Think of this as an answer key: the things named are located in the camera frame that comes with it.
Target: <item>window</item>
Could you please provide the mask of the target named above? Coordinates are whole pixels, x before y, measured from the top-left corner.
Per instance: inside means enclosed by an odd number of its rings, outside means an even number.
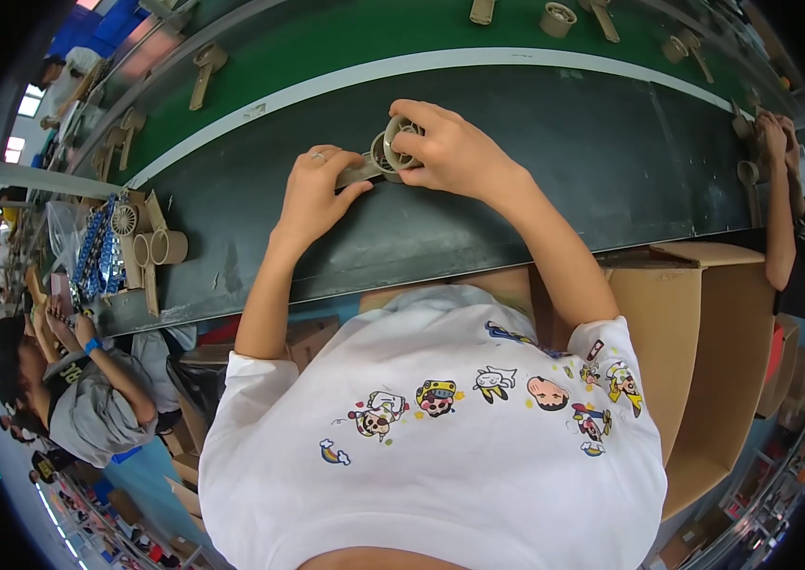
[[[23,117],[35,117],[38,112],[38,105],[41,105],[41,99],[45,96],[45,92],[34,85],[26,87],[26,94],[22,96],[22,101],[19,103],[18,114]]]
[[[19,163],[22,149],[26,146],[26,140],[20,137],[10,137],[7,140],[7,150],[4,152],[4,161],[12,164]]]

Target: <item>blue wristband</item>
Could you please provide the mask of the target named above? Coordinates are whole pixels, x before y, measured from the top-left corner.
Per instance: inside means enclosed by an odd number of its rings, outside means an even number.
[[[89,356],[89,352],[94,350],[95,348],[101,348],[101,342],[98,338],[92,338],[89,342],[86,343],[86,347],[84,350],[86,351],[86,356]]]

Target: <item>white t-shirt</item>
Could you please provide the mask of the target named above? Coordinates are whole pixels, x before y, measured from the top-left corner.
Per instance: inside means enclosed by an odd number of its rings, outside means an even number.
[[[66,54],[64,60],[66,66],[54,83],[47,88],[44,97],[44,102],[47,104],[47,116],[53,119],[60,119],[55,115],[82,81],[82,77],[74,77],[69,72],[75,69],[85,76],[95,67],[95,64],[99,63],[101,56],[87,47],[75,47]]]
[[[232,353],[200,458],[215,547],[254,570],[354,546],[636,568],[668,484],[624,317],[568,348],[538,348],[485,291],[439,285],[351,319],[300,378]]]

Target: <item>white edge strip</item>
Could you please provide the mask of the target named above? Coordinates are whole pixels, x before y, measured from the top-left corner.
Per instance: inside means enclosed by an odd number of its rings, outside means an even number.
[[[731,112],[731,104],[728,101],[718,95],[710,93],[702,87],[690,84],[687,81],[662,73],[661,71],[617,59],[610,59],[608,57],[556,49],[540,49],[537,47],[461,47],[456,49],[443,49],[440,51],[428,51],[390,57],[388,59],[346,67],[288,86],[253,101],[252,103],[248,103],[244,107],[228,113],[225,117],[206,125],[203,129],[194,132],[191,136],[168,149],[167,152],[152,161],[149,166],[142,169],[142,171],[131,178],[125,186],[128,188],[139,188],[145,184],[146,181],[171,164],[180,161],[183,157],[196,151],[204,144],[221,137],[226,134],[226,132],[237,129],[254,119],[259,119],[267,113],[272,113],[280,108],[294,105],[294,103],[311,97],[317,97],[317,95],[322,95],[329,91],[335,91],[346,86],[358,85],[359,83],[372,81],[374,79],[415,73],[417,71],[427,71],[429,69],[512,65],[568,67],[631,77],[676,89]],[[748,120],[753,120],[753,117],[749,114],[742,114]]]

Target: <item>cartoon print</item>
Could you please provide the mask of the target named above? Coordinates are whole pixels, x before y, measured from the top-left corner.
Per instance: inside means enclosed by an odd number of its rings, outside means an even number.
[[[596,344],[592,345],[592,348],[589,348],[589,354],[586,355],[586,360],[592,362],[595,357],[598,356],[599,351],[605,347],[605,343],[602,342],[602,339],[599,338],[596,341]]]
[[[608,392],[611,401],[617,402],[623,393],[633,405],[633,417],[639,418],[639,414],[643,410],[643,397],[636,389],[636,380],[630,374],[630,368],[627,367],[626,362],[623,360],[614,362],[611,368],[605,372],[605,379],[611,382],[611,390]]]
[[[364,408],[364,402],[356,404]],[[394,396],[386,392],[372,392],[365,409],[353,409],[349,412],[349,419],[355,421],[358,433],[366,438],[378,436],[379,441],[389,433],[389,425],[402,417],[408,409],[408,404],[402,396]]]
[[[454,397],[457,396],[456,383],[446,380],[426,380],[415,390],[415,402],[428,412],[432,418],[454,410]]]
[[[570,392],[566,388],[540,376],[529,379],[526,389],[533,395],[538,407],[545,411],[563,409],[570,400]]]
[[[539,347],[538,344],[535,341],[533,341],[532,338],[529,338],[528,336],[525,335],[521,335],[519,333],[511,333],[509,330],[503,328],[494,321],[485,322],[484,328],[485,330],[488,331],[488,334],[491,336],[491,338],[509,338],[510,340],[514,340],[523,345],[529,345],[538,348],[552,359],[560,359],[564,356],[564,353],[561,352],[560,350]]]
[[[592,367],[583,364],[583,367],[579,369],[579,380],[586,382],[586,391],[591,392],[592,386],[601,386],[598,383],[598,380],[601,378],[600,374],[598,373],[598,363],[592,365]]]
[[[497,394],[500,399],[509,399],[504,388],[516,386],[516,379],[513,377],[516,369],[504,370],[491,366],[486,368],[487,370],[478,371],[478,377],[475,379],[472,390],[481,390],[482,396],[489,404],[494,404],[494,394]]]
[[[341,463],[348,467],[351,463],[349,455],[343,450],[333,451],[333,445],[333,442],[329,439],[320,441],[320,455],[323,457],[324,461],[328,463]]]
[[[602,445],[602,439],[605,438],[611,431],[611,411],[606,409],[604,412],[591,409],[583,404],[574,404],[574,419],[579,425],[580,433],[585,433],[589,441],[584,441],[579,449],[589,457],[597,457],[605,453],[605,446]],[[599,419],[602,426],[596,423]]]

